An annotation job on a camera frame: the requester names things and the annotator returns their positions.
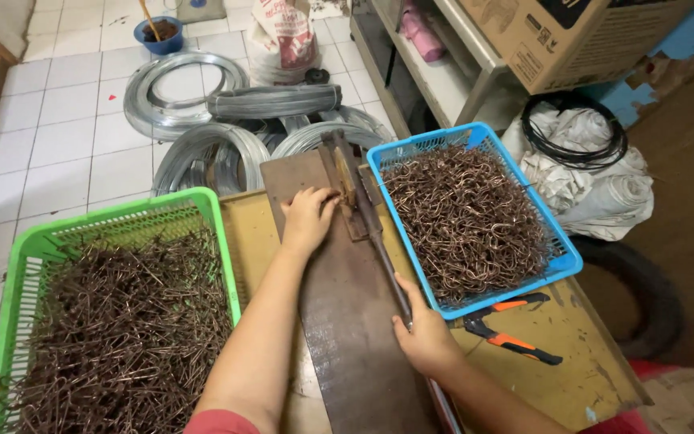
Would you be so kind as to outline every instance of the pliers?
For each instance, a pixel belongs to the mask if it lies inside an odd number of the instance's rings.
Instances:
[[[535,348],[505,333],[494,331],[488,328],[484,323],[484,317],[492,312],[502,312],[513,307],[524,306],[528,303],[543,303],[545,301],[549,301],[550,299],[551,298],[546,293],[529,293],[513,297],[501,303],[492,304],[489,307],[485,307],[465,315],[463,318],[465,330],[477,336],[481,336],[492,345],[507,348],[508,350],[514,351],[518,354],[523,354],[528,358],[533,358],[534,360],[539,360],[543,363],[555,366],[560,364],[564,358],[554,356],[553,354],[548,354],[539,348]]]

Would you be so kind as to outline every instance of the person's left hand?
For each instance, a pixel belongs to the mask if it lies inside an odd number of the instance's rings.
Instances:
[[[326,200],[328,202],[323,206],[321,213],[320,208]],[[314,187],[310,187],[296,193],[291,201],[281,203],[280,207],[285,214],[283,248],[296,255],[312,255],[329,231],[331,217],[339,200],[338,190],[315,190]]]

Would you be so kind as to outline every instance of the black tire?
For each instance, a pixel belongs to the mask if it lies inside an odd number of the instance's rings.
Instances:
[[[622,242],[583,235],[571,240],[584,262],[614,274],[639,302],[639,326],[629,340],[617,340],[623,355],[651,359],[669,350],[682,333],[684,314],[674,284],[660,268]]]

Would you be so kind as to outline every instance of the blue bowl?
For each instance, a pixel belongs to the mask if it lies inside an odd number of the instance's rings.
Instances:
[[[133,36],[135,36],[136,41],[143,44],[143,46],[147,47],[150,52],[157,55],[166,55],[180,51],[184,47],[184,25],[181,24],[181,21],[178,21],[170,16],[155,16],[152,17],[152,22],[156,23],[160,19],[164,19],[175,24],[178,28],[178,33],[176,33],[176,35],[170,39],[148,43],[143,40],[143,28],[149,25],[149,21],[145,19],[133,30]]]

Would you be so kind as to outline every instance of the yellow table surface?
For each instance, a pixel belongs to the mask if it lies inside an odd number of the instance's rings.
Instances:
[[[227,196],[220,203],[237,290],[245,307],[280,246],[278,232],[264,190]],[[386,228],[384,243],[393,265],[403,276],[414,277],[387,208],[380,205],[377,210]],[[538,291],[551,296],[551,301],[539,307],[535,304],[492,313],[485,321],[494,330],[564,357],[560,365],[548,366],[455,328],[452,333],[467,354],[467,360],[573,431],[612,418],[621,411],[651,404],[577,282],[573,278],[564,279]],[[329,418],[300,323],[295,333],[282,432],[330,433]],[[477,432],[468,415],[461,410],[460,414],[469,429],[473,427]]]

